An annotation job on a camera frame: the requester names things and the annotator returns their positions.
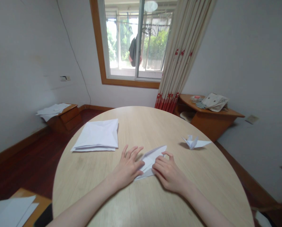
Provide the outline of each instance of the glass pane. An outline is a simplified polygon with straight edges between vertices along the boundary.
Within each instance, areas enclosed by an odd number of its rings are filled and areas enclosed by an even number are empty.
[[[139,1],[105,0],[110,74],[135,76]]]
[[[165,49],[176,1],[145,1],[138,77],[162,77]]]

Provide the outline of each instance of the hand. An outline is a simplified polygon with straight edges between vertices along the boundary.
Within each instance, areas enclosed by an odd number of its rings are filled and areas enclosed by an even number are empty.
[[[173,154],[167,151],[162,152],[162,154],[167,154],[169,160],[163,156],[157,157],[152,171],[159,178],[165,189],[182,195],[185,190],[188,190],[188,184],[191,181],[176,165]]]
[[[138,146],[134,146],[126,153],[127,147],[128,145],[126,145],[122,151],[119,164],[107,176],[107,180],[111,182],[112,187],[114,187],[116,191],[124,188],[136,177],[143,174],[139,169],[144,166],[145,162],[135,162],[137,154],[143,147],[138,148]]]

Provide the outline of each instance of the wooden tabletop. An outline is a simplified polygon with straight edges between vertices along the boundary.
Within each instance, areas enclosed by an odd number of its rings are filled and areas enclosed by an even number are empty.
[[[228,115],[228,116],[235,116],[235,117],[245,117],[244,115],[232,110],[232,109],[228,109],[228,111],[225,110],[221,110],[220,112],[213,112],[211,110],[208,109],[201,109],[199,107],[197,107],[197,105],[195,103],[193,103],[190,99],[190,97],[193,95],[186,95],[186,94],[180,94],[179,97],[180,99],[188,106],[190,106],[191,108],[193,108],[194,110],[201,112],[201,113],[208,113],[208,114],[221,114],[221,115]]]
[[[30,197],[36,196],[33,203],[39,203],[34,212],[31,214],[29,219],[26,221],[23,227],[33,227],[34,223],[40,217],[40,215],[45,211],[45,209],[52,203],[52,201],[46,197],[38,195],[34,192],[28,191],[26,189],[20,188],[11,198],[23,198],[23,197]]]
[[[104,112],[90,121],[119,119],[115,152],[72,153],[82,128],[66,146],[59,161],[53,187],[53,216],[99,184],[118,164],[125,144],[144,146],[142,153],[167,145],[178,167],[235,226],[254,226],[250,206],[233,168],[210,143],[189,150],[181,137],[201,131],[168,112],[149,107],[122,107]],[[203,226],[178,195],[165,191],[155,176],[133,182],[110,198],[89,226]]]

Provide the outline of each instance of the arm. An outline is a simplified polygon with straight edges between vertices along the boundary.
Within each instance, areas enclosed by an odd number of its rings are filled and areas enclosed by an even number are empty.
[[[173,155],[167,151],[162,154],[167,154],[169,160],[163,156],[159,156],[153,165],[153,173],[159,178],[163,186],[167,190],[179,193],[185,197],[200,215],[207,227],[233,226],[178,168]]]
[[[126,153],[127,147],[128,145],[122,151],[119,164],[106,179],[62,212],[48,227],[86,226],[98,208],[110,196],[130,184],[137,176],[143,174],[138,169],[145,163],[143,161],[135,162],[137,154],[143,147],[135,146]]]

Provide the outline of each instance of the finger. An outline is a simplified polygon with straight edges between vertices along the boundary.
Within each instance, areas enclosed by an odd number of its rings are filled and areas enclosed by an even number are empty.
[[[121,158],[125,158],[125,153],[126,153],[126,149],[128,147],[128,144],[125,145],[125,147],[123,148],[122,154],[121,154]]]
[[[167,165],[167,163],[165,163],[165,162],[162,162],[161,160],[159,160],[159,159],[156,159],[156,162],[155,163],[158,163],[159,165],[161,165],[163,168],[165,168],[166,167],[166,165]]]
[[[163,166],[161,166],[159,163],[155,163],[153,164],[152,168],[158,170],[160,173],[162,173],[164,175],[165,173],[165,169]]]
[[[136,169],[140,169],[142,166],[144,166],[145,165],[145,162],[143,162],[143,161],[139,161],[139,162],[136,162]]]
[[[142,149],[143,149],[143,147],[139,147],[138,149],[136,149],[136,150],[132,153],[131,158],[132,158],[133,160],[135,160],[136,157],[137,157],[137,154],[138,154]]]
[[[131,149],[129,149],[128,152],[126,153],[125,158],[126,158],[126,159],[129,159],[129,158],[131,157],[132,152],[133,152],[134,150],[136,150],[137,148],[138,148],[138,146],[134,146],[134,147],[132,147]]]
[[[168,160],[166,159],[166,158],[164,158],[163,156],[158,156],[157,158],[156,158],[156,160],[160,160],[160,161],[162,161],[162,162],[165,162],[165,163],[168,163]]]
[[[143,174],[143,172],[141,170],[138,170],[135,174],[134,174],[134,179],[138,176],[141,176]]]
[[[173,157],[173,154],[169,153],[168,151],[164,151],[164,152],[162,152],[162,154],[167,154],[169,156],[169,160],[171,160],[171,161],[175,160],[174,157]]]
[[[161,175],[161,173],[159,173],[159,171],[152,169],[153,173],[159,178],[159,180],[161,181],[161,183],[163,185],[165,185],[167,183],[166,179]]]

